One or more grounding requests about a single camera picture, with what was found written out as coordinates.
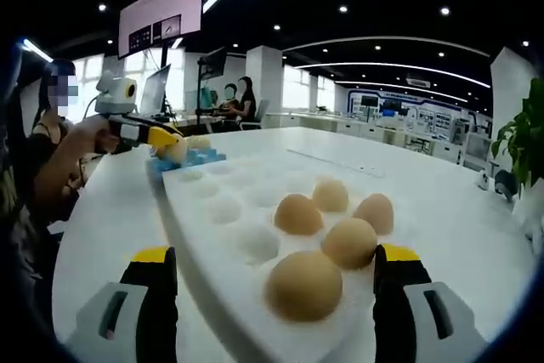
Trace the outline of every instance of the white table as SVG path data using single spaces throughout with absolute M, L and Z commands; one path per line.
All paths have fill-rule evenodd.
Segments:
M 306 128 L 222 133 L 210 139 L 230 158 L 292 149 L 373 168 L 383 175 L 380 190 L 406 198 L 398 211 L 411 226 L 405 242 L 435 281 L 444 281 L 473 309 L 482 336 L 491 340 L 518 305 L 535 264 L 530 245 L 514 232 L 501 197 L 475 186 L 475 172 L 395 146 Z M 145 172 L 147 159 L 146 148 L 105 157 L 65 227 L 53 286 L 60 341 L 75 329 L 77 311 L 107 281 L 119 281 L 137 251 L 167 242 Z M 231 361 L 181 279 L 178 292 L 178 361 Z M 352 340 L 331 361 L 362 361 L 368 349 L 361 349 L 365 342 L 357 330 Z

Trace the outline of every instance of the white foam egg tray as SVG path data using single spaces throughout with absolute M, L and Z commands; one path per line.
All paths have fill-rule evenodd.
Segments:
M 316 183 L 326 177 L 346 185 L 349 206 L 345 213 L 322 213 L 325 227 L 313 236 L 288 235 L 274 226 L 275 210 L 285 196 L 300 193 L 311 197 Z M 163 180 L 181 229 L 185 255 L 198 266 L 207 287 L 228 311 L 230 323 L 241 329 L 246 337 L 243 341 L 252 343 L 267 359 L 324 360 L 355 324 L 371 322 L 373 264 L 363 270 L 343 271 L 340 304 L 324 320 L 313 323 L 290 322 L 272 313 L 264 300 L 264 284 L 288 254 L 320 250 L 332 226 L 350 217 L 371 193 L 388 195 L 397 212 L 387 178 L 285 151 L 181 168 L 164 173 Z M 410 245 L 405 231 L 398 229 L 379 241 Z M 373 337 L 373 324 L 365 327 L 371 331 L 365 337 Z M 235 357 L 251 360 L 250 356 Z

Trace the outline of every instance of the black ceiling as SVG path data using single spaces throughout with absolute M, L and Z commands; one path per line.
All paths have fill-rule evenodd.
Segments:
M 21 35 L 52 57 L 75 59 L 94 53 L 114 54 L 116 43 L 107 45 L 106 40 L 115 40 L 119 10 L 133 1 L 16 0 L 14 15 Z M 105 13 L 98 11 L 99 3 L 107 4 Z M 261 44 L 286 49 L 345 37 L 426 37 L 476 48 L 490 57 L 442 44 L 367 40 L 299 48 L 286 52 L 286 62 L 419 65 L 491 84 L 490 63 L 505 45 L 539 64 L 542 25 L 534 9 L 540 3 L 541 0 L 220 0 L 203 15 L 201 31 L 184 37 L 184 45 L 189 51 L 227 46 L 230 51 L 245 53 Z M 338 12 L 340 5 L 348 7 L 346 14 Z M 451 11 L 448 17 L 439 13 L 445 5 Z M 275 24 L 281 26 L 280 31 L 273 29 Z M 530 41 L 529 48 L 521 47 L 523 40 Z M 240 47 L 232 48 L 233 43 Z M 376 51 L 376 45 L 382 49 Z M 440 58 L 439 52 L 445 53 L 445 57 Z M 432 89 L 437 92 L 467 99 L 467 106 L 473 110 L 490 113 L 492 108 L 491 89 L 443 74 L 375 66 L 311 71 L 329 77 L 333 74 L 340 81 L 397 83 L 396 77 L 419 77 L 436 83 Z

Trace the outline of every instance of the potted plant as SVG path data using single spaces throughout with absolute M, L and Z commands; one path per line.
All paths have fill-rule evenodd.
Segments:
M 503 142 L 506 142 L 503 152 L 507 150 L 512 157 L 512 172 L 520 184 L 514 217 L 525 226 L 530 237 L 533 232 L 541 237 L 544 215 L 544 80 L 534 78 L 531 81 L 529 98 L 523 99 L 522 111 L 499 130 L 497 141 L 491 145 L 493 157 L 498 155 Z

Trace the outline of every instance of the dark hair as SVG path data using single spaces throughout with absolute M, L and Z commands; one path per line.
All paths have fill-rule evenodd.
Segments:
M 238 87 L 236 86 L 236 84 L 233 84 L 232 82 L 224 86 L 224 89 L 227 89 L 227 88 L 232 88 L 235 90 L 235 92 L 238 91 Z
M 49 103 L 48 86 L 51 83 L 51 76 L 53 75 L 54 69 L 56 69 L 56 76 L 76 75 L 76 66 L 69 60 L 55 59 L 45 66 L 43 69 L 42 80 L 40 81 L 40 90 L 37 96 L 38 105 L 37 113 L 34 116 L 34 123 L 32 124 L 33 128 L 38 122 L 40 122 L 43 112 L 51 108 L 51 104 Z
M 249 94 L 255 99 L 255 94 L 253 93 L 253 80 L 250 77 L 242 77 L 238 81 L 243 81 L 246 83 L 246 92 L 249 92 Z

